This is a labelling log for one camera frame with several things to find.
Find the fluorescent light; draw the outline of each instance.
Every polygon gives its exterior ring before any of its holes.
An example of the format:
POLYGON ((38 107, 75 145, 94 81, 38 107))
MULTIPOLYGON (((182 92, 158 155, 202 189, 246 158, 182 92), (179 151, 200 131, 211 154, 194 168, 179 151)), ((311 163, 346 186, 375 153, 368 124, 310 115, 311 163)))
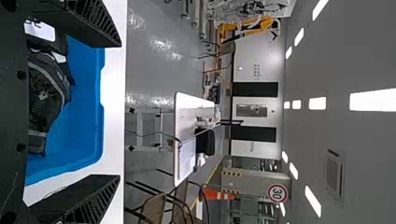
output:
POLYGON ((293 175, 294 179, 298 180, 298 170, 292 162, 290 163, 290 172, 293 175))
POLYGON ((280 203, 280 212, 282 212, 282 216, 285 217, 286 216, 286 209, 285 209, 285 204, 280 203))
POLYGON ((318 217, 321 217, 321 204, 308 186, 305 186, 305 197, 309 201, 309 203, 311 203, 311 206, 312 208, 314 208, 318 217))
POLYGON ((309 109, 310 110, 325 110, 326 109, 326 97, 309 99, 309 109))
POLYGON ((285 109, 290 109, 290 102, 289 101, 285 102, 285 104, 283 104, 283 107, 285 109))
POLYGON ((284 161, 285 163, 288 163, 288 162, 289 162, 289 156, 288 156, 288 154, 286 154, 285 151, 282 151, 282 159, 283 159, 283 161, 284 161))
POLYGON ((296 100, 292 102, 292 106, 293 109, 301 109, 301 100, 296 100))
POLYGON ((396 89, 352 93, 349 96, 349 109, 396 112, 396 89))
POLYGON ((297 47, 300 44, 300 42, 303 39, 303 37, 304 37, 304 27, 301 28, 300 32, 297 34, 297 36, 294 39, 294 46, 295 47, 297 47))
POLYGON ((326 7, 329 0, 319 0, 314 10, 312 11, 312 21, 316 20, 321 10, 326 7))
POLYGON ((293 53, 293 47, 290 46, 288 48, 288 50, 286 51, 286 59, 288 59, 291 56, 292 53, 293 53))

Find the orange barrier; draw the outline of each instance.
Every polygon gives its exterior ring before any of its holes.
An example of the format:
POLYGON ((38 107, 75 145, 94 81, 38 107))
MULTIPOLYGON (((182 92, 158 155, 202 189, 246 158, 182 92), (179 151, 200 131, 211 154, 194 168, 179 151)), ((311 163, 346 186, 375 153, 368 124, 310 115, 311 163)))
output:
POLYGON ((208 200, 234 200, 235 197, 228 193, 223 193, 213 189, 205 189, 205 196, 208 200))

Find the white table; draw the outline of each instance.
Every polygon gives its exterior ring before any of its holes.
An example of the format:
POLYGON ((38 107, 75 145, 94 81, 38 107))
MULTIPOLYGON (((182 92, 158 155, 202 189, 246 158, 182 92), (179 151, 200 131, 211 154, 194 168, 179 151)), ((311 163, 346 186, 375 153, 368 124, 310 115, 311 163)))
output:
POLYGON ((87 175, 120 175, 120 185, 109 206, 103 224, 123 223, 124 194, 124 108, 127 34, 127 0, 103 0, 115 22, 122 48, 106 49, 106 65, 102 70, 101 103, 105 107, 104 151, 99 162, 76 172, 58 175, 25 188, 27 205, 40 201, 46 194, 68 186, 87 175))
MULTIPOLYGON (((178 148, 179 143, 174 143, 174 185, 177 187, 184 179, 193 172, 193 166, 185 170, 185 175, 179 176, 179 151, 187 147, 195 147, 195 121, 197 117, 213 119, 215 117, 215 104, 202 98, 190 96, 181 92, 175 94, 175 131, 174 137, 181 140, 182 148, 178 148)), ((204 165, 203 155, 200 155, 200 163, 204 165)), ((191 157, 191 162, 195 164, 195 154, 191 157)))

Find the blue container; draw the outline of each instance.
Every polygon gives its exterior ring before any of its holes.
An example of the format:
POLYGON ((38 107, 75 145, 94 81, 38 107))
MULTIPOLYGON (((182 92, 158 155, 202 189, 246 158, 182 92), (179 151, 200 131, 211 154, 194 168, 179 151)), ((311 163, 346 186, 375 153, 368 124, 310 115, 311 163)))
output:
POLYGON ((105 50, 91 49, 71 37, 68 41, 68 61, 77 86, 72 87, 72 102, 50 129, 47 156, 29 156, 26 186, 89 166, 103 154, 104 108, 100 103, 100 81, 105 50))

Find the speed limit sign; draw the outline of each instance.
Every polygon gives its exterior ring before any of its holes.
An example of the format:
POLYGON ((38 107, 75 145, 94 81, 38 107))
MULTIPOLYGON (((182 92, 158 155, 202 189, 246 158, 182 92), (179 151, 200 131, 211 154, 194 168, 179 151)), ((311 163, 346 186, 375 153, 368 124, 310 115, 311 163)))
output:
POLYGON ((288 189, 281 184, 271 185, 267 193, 270 200, 274 203, 283 203, 289 197, 288 189))

